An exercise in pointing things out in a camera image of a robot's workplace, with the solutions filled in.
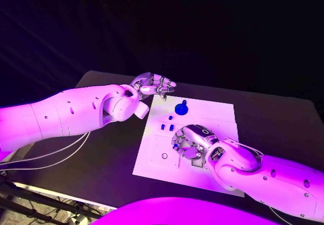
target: white platform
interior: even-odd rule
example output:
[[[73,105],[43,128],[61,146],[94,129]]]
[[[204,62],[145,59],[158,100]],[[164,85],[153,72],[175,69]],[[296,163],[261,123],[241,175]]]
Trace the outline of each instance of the white platform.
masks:
[[[174,112],[174,107],[182,100],[187,101],[188,112],[179,116]],[[192,166],[191,161],[179,157],[172,150],[171,137],[188,124],[205,126],[218,139],[228,137],[237,141],[231,104],[172,96],[162,102],[159,96],[153,96],[132,174],[243,197],[241,191],[227,191],[218,186],[201,161],[194,161]]]

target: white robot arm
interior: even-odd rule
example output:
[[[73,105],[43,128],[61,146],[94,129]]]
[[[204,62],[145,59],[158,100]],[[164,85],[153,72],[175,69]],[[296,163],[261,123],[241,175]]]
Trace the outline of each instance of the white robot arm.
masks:
[[[272,156],[211,130],[187,125],[172,136],[172,149],[188,160],[204,157],[204,166],[227,189],[241,190],[257,202],[286,214],[324,222],[324,173]]]
[[[175,83],[143,73],[129,85],[105,85],[61,91],[43,101],[0,109],[0,160],[21,146],[50,137],[73,136],[126,120],[143,118],[141,100],[174,91]]]

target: table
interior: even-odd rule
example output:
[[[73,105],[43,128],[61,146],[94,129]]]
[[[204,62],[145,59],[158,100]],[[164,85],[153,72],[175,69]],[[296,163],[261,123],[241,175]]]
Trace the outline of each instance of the table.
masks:
[[[132,79],[130,76],[89,71],[76,87],[128,84]],[[169,95],[233,104],[240,142],[264,154],[324,171],[324,125],[310,101],[185,83],[177,83],[175,92]],[[143,103],[151,105],[151,97]],[[116,208],[146,198],[189,197],[234,207],[280,223],[267,206],[249,196],[236,197],[132,175],[145,121],[146,117],[139,120],[132,115],[125,122],[107,124],[90,132],[81,149],[64,162],[41,170],[17,171],[11,179]],[[57,150],[77,138],[57,137],[38,141],[25,158]],[[20,167],[48,165],[76,147],[45,160],[21,163]],[[305,222],[316,224],[280,215],[295,225]]]

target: black curtain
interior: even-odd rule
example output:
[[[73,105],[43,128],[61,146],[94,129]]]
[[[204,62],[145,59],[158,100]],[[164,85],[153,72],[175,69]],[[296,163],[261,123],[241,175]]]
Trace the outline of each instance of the black curtain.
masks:
[[[0,106],[71,88],[89,70],[305,98],[324,118],[315,1],[0,3]]]

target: blue knob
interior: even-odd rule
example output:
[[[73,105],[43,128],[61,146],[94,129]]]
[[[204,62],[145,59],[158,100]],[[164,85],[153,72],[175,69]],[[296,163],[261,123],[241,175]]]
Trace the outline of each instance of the blue knob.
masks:
[[[175,105],[174,110],[175,110],[175,113],[177,113],[179,116],[182,116],[182,115],[187,114],[187,101],[185,101],[185,100],[182,100],[182,103],[181,103],[181,104],[177,104],[177,105]]]

